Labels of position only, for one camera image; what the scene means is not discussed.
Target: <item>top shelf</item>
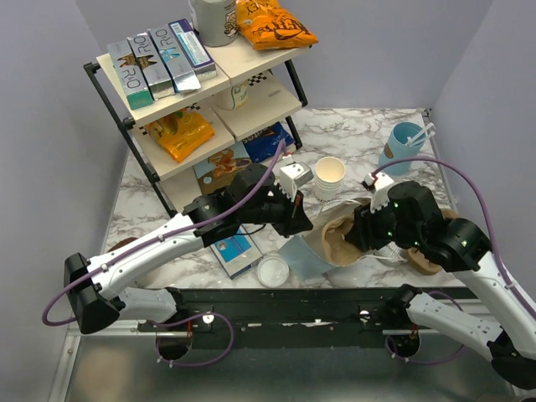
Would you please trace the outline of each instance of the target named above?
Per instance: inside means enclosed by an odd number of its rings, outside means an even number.
[[[128,105],[125,92],[123,91],[119,77],[114,69],[114,65],[111,62],[110,54],[103,54],[102,56],[97,57],[97,62],[99,63],[100,67],[102,67],[102,70],[108,77],[108,80],[110,80],[111,84],[114,86],[114,89],[138,126],[145,126],[151,121],[158,120],[161,117],[173,113],[174,111],[178,111],[183,107],[190,106],[208,96],[217,94],[225,88],[230,87],[229,78],[223,73],[222,70],[218,68],[218,66],[216,66],[218,76],[211,80],[202,82],[200,90],[188,92],[185,95],[175,94],[166,96],[165,98],[157,100],[152,105],[132,110]]]
[[[229,77],[231,86],[285,63],[308,50],[309,48],[254,50],[250,42],[241,35],[226,46],[207,47],[216,64]]]
[[[239,36],[232,44],[219,48],[209,48],[216,63],[218,76],[201,83],[201,89],[188,92],[186,95],[175,94],[157,100],[152,105],[132,110],[128,105],[125,93],[111,62],[109,54],[97,57],[97,62],[110,80],[117,94],[125,104],[128,112],[138,126],[145,126],[183,107],[190,106],[209,96],[239,84],[252,75],[271,69],[278,64],[284,63],[300,54],[307,52],[309,48],[281,49],[281,50],[254,50],[246,38]]]

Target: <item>shelf leg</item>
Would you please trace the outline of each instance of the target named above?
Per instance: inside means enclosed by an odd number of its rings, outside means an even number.
[[[104,105],[106,106],[106,109],[108,109],[108,112],[110,113],[111,118],[114,119],[117,129],[123,136],[123,139],[125,140],[127,146],[130,148],[132,154],[134,155],[134,158],[137,160],[140,167],[142,168],[143,173],[145,173],[145,176],[147,177],[147,180],[149,180],[149,183],[151,184],[153,190],[157,194],[158,199],[160,199],[160,202],[162,203],[163,207],[166,209],[166,212],[172,218],[177,213],[177,211],[174,208],[170,208],[170,206],[166,202],[166,199],[163,197],[162,192],[160,191],[160,188],[158,188],[158,186],[156,185],[156,182],[160,181],[160,177],[158,177],[156,173],[151,172],[151,169],[143,160],[142,155],[136,148],[134,141],[132,140],[131,136],[128,133],[126,124],[129,124],[129,129],[130,129],[131,119],[125,119],[125,122],[121,120],[121,118],[117,115],[117,112],[114,109],[114,106],[111,104],[110,100],[108,99],[108,96],[102,89],[101,83],[98,81],[97,77],[95,76],[96,72],[100,68],[101,67],[97,63],[88,63],[84,65],[84,70],[86,74],[88,75],[88,77],[90,77],[91,84],[93,84],[97,93],[101,97]]]
[[[288,128],[291,129],[292,137],[294,138],[294,143],[296,145],[296,150],[303,147],[302,140],[300,138],[300,134],[298,134],[298,130],[296,129],[296,126],[294,125],[294,121],[292,120],[292,117],[288,116],[285,117],[286,124],[288,124]]]
[[[298,99],[301,101],[301,106],[305,107],[309,105],[309,101],[307,100],[305,91],[303,90],[302,83],[300,82],[300,77],[298,77],[298,73],[294,68],[292,60],[287,60],[285,62],[285,67],[288,71],[288,75],[291,77],[292,84],[294,85],[294,89],[296,90],[296,93],[298,95]]]

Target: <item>checkered pattern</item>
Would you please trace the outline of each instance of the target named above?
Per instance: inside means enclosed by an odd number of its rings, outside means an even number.
[[[186,106],[184,109],[186,109],[187,111],[198,111],[199,109],[201,109],[201,106],[199,106],[197,103],[194,103],[193,105]]]
[[[264,80],[268,80],[268,77],[266,76],[266,74],[265,73],[259,73],[259,74],[256,74],[256,75],[248,78],[248,84],[249,84],[249,86],[253,86],[255,84],[260,84]]]

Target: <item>cable tie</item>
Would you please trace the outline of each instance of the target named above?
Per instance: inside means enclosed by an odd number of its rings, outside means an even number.
[[[511,279],[510,281],[512,281],[512,283],[509,285],[505,285],[505,289],[512,289],[513,287],[516,287],[518,285],[518,282],[515,279]]]

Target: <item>plastic bag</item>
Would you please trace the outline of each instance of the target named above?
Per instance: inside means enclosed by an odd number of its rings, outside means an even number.
[[[258,163],[276,155],[277,146],[282,139],[285,139],[287,147],[294,143],[291,135],[286,132],[281,123],[276,123],[252,134],[242,142],[251,160]]]
[[[214,135],[208,121],[199,113],[186,109],[153,121],[145,129],[179,163]]]
[[[253,49],[301,48],[318,39],[277,0],[237,0],[240,32]]]

